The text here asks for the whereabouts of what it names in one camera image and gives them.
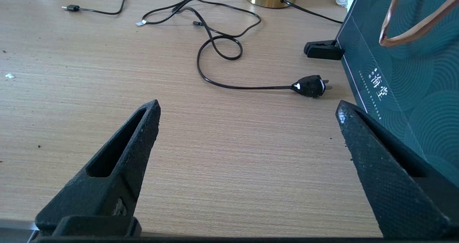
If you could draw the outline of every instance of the cable connector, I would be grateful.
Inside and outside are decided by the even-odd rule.
[[[332,89],[332,86],[326,86],[328,80],[322,80],[319,75],[311,75],[299,79],[292,84],[291,90],[300,95],[317,98],[322,96],[326,90]]]
[[[146,22],[147,21],[145,19],[143,19],[141,22],[137,22],[136,25],[137,26],[142,26],[142,25],[146,24]]]
[[[66,9],[67,11],[71,11],[71,12],[77,12],[80,10],[80,6],[73,5],[73,4],[70,4],[69,6],[62,6],[62,8]]]

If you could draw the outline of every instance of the black clip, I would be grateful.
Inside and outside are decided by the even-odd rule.
[[[458,238],[457,186],[361,108],[336,118],[384,238]]]
[[[160,115],[157,101],[134,112],[38,213],[35,223],[40,236],[134,236],[141,232],[133,214]]]
[[[336,40],[307,42],[304,53],[310,58],[341,60],[344,50],[336,46]]]

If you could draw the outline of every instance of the electrical plug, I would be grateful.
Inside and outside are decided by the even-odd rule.
[[[66,9],[67,11],[71,11],[71,12],[77,12],[80,10],[80,6],[73,5],[73,4],[70,4],[69,6],[62,6],[62,8]]]
[[[311,75],[299,79],[292,84],[291,90],[300,95],[317,98],[322,96],[326,90],[332,89],[332,86],[327,86],[328,80],[322,80],[320,75]]]

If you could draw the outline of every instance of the debris on desk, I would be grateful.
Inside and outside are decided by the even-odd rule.
[[[10,73],[8,73],[7,75],[5,75],[5,77],[8,78],[8,79],[14,79],[14,78],[16,78],[16,76],[14,76],[13,74],[10,74]]]

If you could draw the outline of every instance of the circular pattern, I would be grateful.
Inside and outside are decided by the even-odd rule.
[[[434,60],[431,92],[459,90],[459,41],[439,53]]]
[[[396,37],[418,24],[416,12],[417,4],[415,3],[399,4],[391,18],[389,29],[387,30],[387,36]],[[413,54],[413,49],[416,48],[414,43],[415,42],[395,47],[387,47],[387,52],[393,58],[404,59]]]
[[[339,45],[344,49],[344,57],[346,59],[355,59],[359,57],[360,54],[360,40],[362,36],[359,34],[357,27],[353,23],[348,23],[343,27],[343,30],[338,37]],[[354,68],[360,68],[360,61],[352,61],[351,70]]]
[[[382,71],[384,80],[390,83],[392,80],[392,57],[387,53],[387,48],[379,45],[370,48],[374,61],[378,64],[378,70]]]
[[[388,111],[402,112],[402,109],[400,108],[398,104],[399,102],[395,98],[392,91],[390,91],[390,87],[389,87],[389,91],[387,95],[384,96],[384,98],[380,101],[378,106],[380,106],[381,109],[387,109]]]
[[[449,47],[454,47],[459,41],[459,21],[452,21],[446,24],[439,25],[436,29],[431,30],[426,35],[416,40],[416,50],[422,55],[439,54]]]
[[[447,0],[423,0],[422,4],[420,4],[420,20],[424,19],[425,17],[429,16],[433,12],[435,12],[445,1]],[[449,14],[443,17],[441,21],[433,27],[432,31],[438,29],[442,25],[457,20],[459,18],[459,9],[456,8],[452,10]]]
[[[365,15],[371,16],[371,21],[365,21],[361,27],[362,36],[365,38],[367,46],[372,48],[379,46],[379,34],[381,25],[385,18],[385,13],[389,9],[388,0],[375,2]]]
[[[364,76],[364,79],[365,79],[366,83],[368,84],[368,86],[373,87],[372,78],[370,76],[373,77],[375,75],[375,69],[377,70],[376,71],[377,73],[382,75],[382,70],[377,65],[377,62],[374,61],[374,58],[370,53],[372,53],[372,52],[368,52],[365,55],[361,55],[361,58],[363,59],[362,60],[363,66],[362,66],[362,71],[361,72],[362,72],[362,74]]]
[[[403,140],[405,137],[405,130],[408,125],[403,112],[392,111],[387,108],[378,108],[379,114],[381,115],[381,125],[383,125],[389,132],[391,132],[399,140]]]
[[[458,120],[458,91],[448,90],[431,94],[413,110],[408,119],[410,126],[405,130],[404,142],[417,153],[416,149],[420,147],[423,151],[422,155],[431,156],[431,159],[444,159],[451,163],[451,168],[454,168],[457,173],[459,170]]]
[[[372,0],[359,0],[359,6],[353,7],[352,16],[358,27],[361,27],[362,24],[366,22],[365,13],[366,10],[370,8],[373,4]]]
[[[392,60],[389,86],[402,111],[412,109],[426,95],[433,76],[431,57],[409,57]]]

